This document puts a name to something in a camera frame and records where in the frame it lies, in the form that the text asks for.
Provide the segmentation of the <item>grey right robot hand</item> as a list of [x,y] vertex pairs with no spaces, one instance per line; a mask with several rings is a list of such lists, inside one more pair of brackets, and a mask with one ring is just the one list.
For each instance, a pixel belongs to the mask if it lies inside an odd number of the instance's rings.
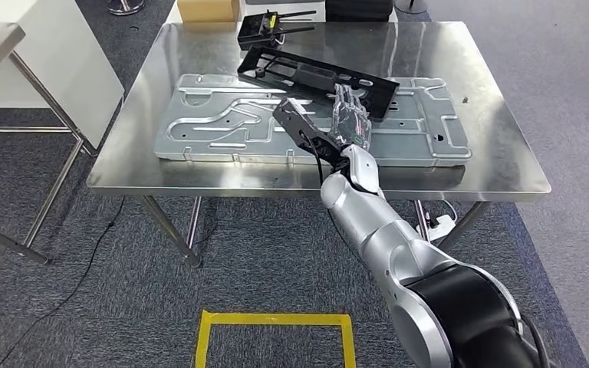
[[328,136],[339,146],[357,145],[369,151],[372,123],[369,113],[346,84],[334,85],[334,104]]

